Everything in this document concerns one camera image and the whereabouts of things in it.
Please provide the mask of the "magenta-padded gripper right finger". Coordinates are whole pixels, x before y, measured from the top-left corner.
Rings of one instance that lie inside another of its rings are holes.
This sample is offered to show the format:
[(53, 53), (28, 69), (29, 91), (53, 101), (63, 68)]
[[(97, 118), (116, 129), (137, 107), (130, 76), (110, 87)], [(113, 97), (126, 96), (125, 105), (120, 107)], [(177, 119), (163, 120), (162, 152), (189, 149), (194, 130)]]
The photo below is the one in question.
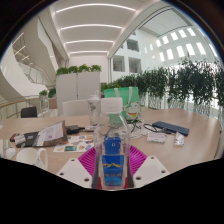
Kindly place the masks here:
[(156, 156), (146, 156), (134, 146), (130, 148), (129, 169), (135, 188), (143, 187), (170, 174)]

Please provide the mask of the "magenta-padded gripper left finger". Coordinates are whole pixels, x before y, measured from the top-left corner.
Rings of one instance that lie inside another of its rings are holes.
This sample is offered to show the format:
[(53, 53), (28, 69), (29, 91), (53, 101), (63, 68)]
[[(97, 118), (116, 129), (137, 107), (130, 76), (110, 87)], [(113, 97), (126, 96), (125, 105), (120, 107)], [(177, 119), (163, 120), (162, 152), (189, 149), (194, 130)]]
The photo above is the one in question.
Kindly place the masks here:
[(65, 180), (84, 188), (98, 187), (98, 177), (95, 175), (96, 150), (94, 147), (79, 158), (70, 158), (57, 175)]

